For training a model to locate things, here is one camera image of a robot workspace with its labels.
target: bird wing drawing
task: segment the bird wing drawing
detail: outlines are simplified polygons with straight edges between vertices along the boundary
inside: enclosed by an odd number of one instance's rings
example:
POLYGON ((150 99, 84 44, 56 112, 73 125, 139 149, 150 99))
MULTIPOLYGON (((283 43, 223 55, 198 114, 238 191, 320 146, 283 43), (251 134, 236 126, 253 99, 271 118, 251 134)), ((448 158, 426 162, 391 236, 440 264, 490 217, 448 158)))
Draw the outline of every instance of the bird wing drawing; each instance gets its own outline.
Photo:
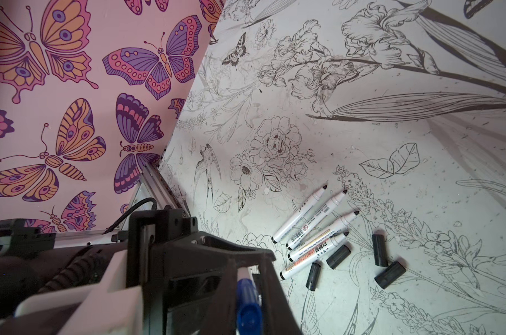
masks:
POLYGON ((218 173, 221 180, 221 171, 218 164, 218 159, 216 158, 216 155, 214 154, 214 150, 212 150, 212 147, 210 144, 206 144, 206 146, 202 146, 199 149, 199 152, 201 153, 201 160, 197 162, 197 166, 195 167, 195 176, 194 176, 194 198, 195 198, 195 190, 197 189, 197 183, 199 182, 199 178, 201 178, 201 175, 203 173, 206 173, 206 198, 209 198, 209 190, 212 197, 214 197, 214 190, 212 186, 212 175, 210 173, 210 170, 212 168, 212 164, 214 163, 216 165, 216 169, 218 169, 218 173))

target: marker barrel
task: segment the marker barrel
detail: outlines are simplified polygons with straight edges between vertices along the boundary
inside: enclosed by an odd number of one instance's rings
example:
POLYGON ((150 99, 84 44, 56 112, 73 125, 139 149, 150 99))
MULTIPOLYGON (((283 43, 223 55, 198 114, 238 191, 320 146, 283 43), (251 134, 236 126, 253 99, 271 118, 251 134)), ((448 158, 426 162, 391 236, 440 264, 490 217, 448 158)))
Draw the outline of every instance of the marker barrel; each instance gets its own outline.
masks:
POLYGON ((309 266, 312 262, 320 258, 322 255, 326 254, 328 251, 336 249, 337 246, 341 244, 345 239, 346 237, 344 234, 324 239, 320 245, 316 246, 316 248, 310 250, 296 262, 290 264, 289 267, 281 271, 279 273, 279 276, 283 279, 292 277, 296 273, 309 266))
POLYGON ((316 205, 316 203, 322 197, 327 185, 324 185, 316 192, 314 192, 301 207, 294 213, 288 220, 279 228, 279 230, 272 236, 272 242, 278 243, 281 239, 292 229, 292 227, 301 219, 305 214, 307 214, 310 209, 316 205))
POLYGON ((289 242, 287 243, 287 248, 289 250, 292 250, 298 246, 308 232, 316 227, 316 225, 318 225, 320 221, 323 220, 323 218, 327 217, 338 205, 340 205, 340 202, 342 201, 344 195, 346 195, 346 192, 347 191, 344 190, 329 199, 322 206, 322 208, 320 208, 320 210, 317 211, 316 214, 306 224, 304 224, 301 229, 296 232, 296 234, 290 238, 289 242))
POLYGON ((357 217, 355 213, 359 214, 359 211, 352 212, 348 215, 338 218, 332 224, 327 226, 323 231, 318 233, 314 238, 307 241, 306 244, 292 250, 288 254, 288 258, 290 259, 290 261, 293 262, 295 259, 298 259, 301 256, 305 255, 311 249, 314 249, 317 245, 320 245, 320 243, 322 243, 324 239, 330 238, 336 233, 342 231, 343 229, 346 229, 346 227, 348 227, 350 222, 352 222, 357 217))

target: black marker cap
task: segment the black marker cap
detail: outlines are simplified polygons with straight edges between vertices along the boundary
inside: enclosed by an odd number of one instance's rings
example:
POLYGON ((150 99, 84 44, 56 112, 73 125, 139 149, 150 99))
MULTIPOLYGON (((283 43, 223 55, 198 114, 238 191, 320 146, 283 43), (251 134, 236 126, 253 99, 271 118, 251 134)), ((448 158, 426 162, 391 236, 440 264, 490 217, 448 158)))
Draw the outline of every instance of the black marker cap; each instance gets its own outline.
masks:
POLYGON ((398 277, 402 276, 405 271, 406 269, 400 263, 394 262, 389 265, 385 271, 377 275, 374 280, 376 280, 376 283, 378 283, 382 289, 386 289, 387 286, 391 285, 398 277))
POLYGON ((318 263, 311 264, 311 271, 309 271, 309 278, 307 278, 307 284, 305 285, 310 291, 316 291, 316 283, 318 282, 321 268, 318 263))
POLYGON ((343 245, 326 260, 326 263, 331 269, 335 270, 335 268, 339 266, 339 264, 342 263, 343 260, 350 255, 350 253, 350 249, 343 245))
POLYGON ((377 266, 388 266, 387 249, 383 235, 372 235, 372 246, 374 248, 374 262, 377 266))

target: white marker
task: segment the white marker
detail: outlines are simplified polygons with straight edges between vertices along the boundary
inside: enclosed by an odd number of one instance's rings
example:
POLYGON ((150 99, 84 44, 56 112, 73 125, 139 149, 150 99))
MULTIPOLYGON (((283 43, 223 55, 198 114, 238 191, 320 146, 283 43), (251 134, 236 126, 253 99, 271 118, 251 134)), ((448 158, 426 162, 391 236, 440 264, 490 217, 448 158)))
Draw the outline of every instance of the white marker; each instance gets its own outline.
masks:
POLYGON ((304 224, 301 229, 292 236, 290 241, 287 243, 287 248, 289 250, 294 249, 297 245, 300 244, 301 240, 305 237, 305 235, 311 231, 314 227, 316 227, 317 224, 322 221, 323 218, 327 217, 330 212, 332 212, 338 205, 340 205, 340 202, 342 201, 343 197, 346 195, 346 190, 340 192, 336 196, 329 199, 322 208, 316 212, 315 216, 313 216, 306 224, 304 224))
POLYGON ((358 214, 359 211, 355 211, 353 213, 338 218, 332 224, 327 226, 323 231, 318 233, 314 238, 309 240, 306 244, 297 249, 292 250, 292 252, 288 254, 289 260, 293 262, 295 259, 298 259, 301 256, 305 255, 311 249, 314 249, 315 247, 319 246, 322 243, 322 241, 325 240, 326 238, 330 238, 336 233, 341 232, 343 229, 348 227, 350 222, 352 222, 357 217, 358 214))
POLYGON ((285 234, 287 234, 290 229, 305 215, 307 212, 314 206, 316 203, 320 200, 320 197, 322 194, 324 194, 325 189, 327 188, 327 185, 324 185, 318 189, 318 191, 314 192, 312 196, 310 196, 303 205, 301 205, 300 209, 298 209, 288 220, 285 222, 285 224, 279 228, 279 230, 272 236, 272 242, 278 243, 281 241, 281 239, 284 237, 285 234))
POLYGON ((279 272, 279 276, 281 276, 283 280, 292 277, 307 267, 307 265, 320 258, 320 256, 323 254, 327 253, 328 251, 337 249, 339 244, 341 244, 346 239, 347 234, 348 232, 346 231, 344 234, 324 239, 320 245, 317 245, 313 250, 310 250, 296 262, 292 263, 289 267, 279 272))

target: black and white butterfly drawing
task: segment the black and white butterfly drawing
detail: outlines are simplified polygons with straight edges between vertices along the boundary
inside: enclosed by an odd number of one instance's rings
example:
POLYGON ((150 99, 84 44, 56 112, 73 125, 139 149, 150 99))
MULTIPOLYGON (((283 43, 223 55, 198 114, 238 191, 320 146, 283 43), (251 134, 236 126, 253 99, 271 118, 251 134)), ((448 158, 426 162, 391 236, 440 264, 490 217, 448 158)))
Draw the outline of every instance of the black and white butterfly drawing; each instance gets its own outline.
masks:
POLYGON ((229 55, 227 55, 227 57, 225 57, 225 59, 221 64, 222 65, 230 64, 236 68, 236 65, 238 65, 238 60, 240 59, 240 57, 246 54, 244 44, 245 44, 245 33, 242 34, 234 50, 229 55))
POLYGON ((463 6, 463 13, 467 19, 470 19, 477 12, 482 10, 485 6, 489 5, 493 0, 465 0, 463 6))

